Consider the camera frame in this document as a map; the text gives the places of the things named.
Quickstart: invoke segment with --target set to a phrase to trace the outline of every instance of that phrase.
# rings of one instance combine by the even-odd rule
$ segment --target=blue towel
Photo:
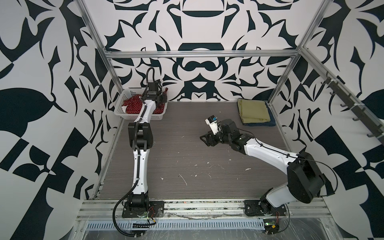
[[[257,123],[243,123],[245,126],[250,126],[250,127],[256,127],[256,126],[267,126],[267,127],[274,127],[276,126],[276,120],[273,117],[271,109],[269,109],[268,104],[265,103],[265,106],[268,109],[269,117],[271,118],[271,121],[269,122],[257,122]]]

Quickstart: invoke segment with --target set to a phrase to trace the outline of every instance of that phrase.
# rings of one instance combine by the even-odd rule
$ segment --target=red fabric
[[[122,106],[127,106],[125,113],[127,113],[127,114],[139,114],[140,113],[141,107],[143,105],[143,103],[139,99],[140,96],[141,95],[139,95],[139,94],[134,95],[130,99],[127,99],[123,102]],[[165,103],[160,104],[160,107],[157,107],[155,109],[155,111],[153,111],[153,114],[163,113],[164,107],[165,107]]]

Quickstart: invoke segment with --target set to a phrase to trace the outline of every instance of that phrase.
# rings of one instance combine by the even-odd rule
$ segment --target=basket
[[[136,120],[136,118],[139,116],[139,114],[127,114],[122,109],[121,106],[123,105],[124,101],[131,98],[133,95],[137,94],[143,94],[145,88],[127,88],[124,89],[117,101],[117,104],[115,106],[115,110],[113,111],[115,115],[120,116],[126,120]],[[164,105],[164,111],[161,114],[152,114],[151,120],[161,120],[163,119],[163,115],[166,112],[168,102]]]

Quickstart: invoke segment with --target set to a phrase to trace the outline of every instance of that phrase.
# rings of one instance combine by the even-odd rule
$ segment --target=wood grain surface
[[[154,145],[148,159],[149,197],[156,199],[251,198],[287,181],[286,175],[226,144],[207,147],[199,137],[210,128],[205,119],[230,118],[238,128],[286,150],[278,128],[241,124],[236,103],[168,103],[164,117],[151,121]],[[133,181],[133,153],[125,121],[100,199],[120,199]]]

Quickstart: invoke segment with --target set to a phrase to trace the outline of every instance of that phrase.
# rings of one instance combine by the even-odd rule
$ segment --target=stacked towels
[[[276,126],[271,110],[264,101],[238,99],[237,107],[243,125]]]

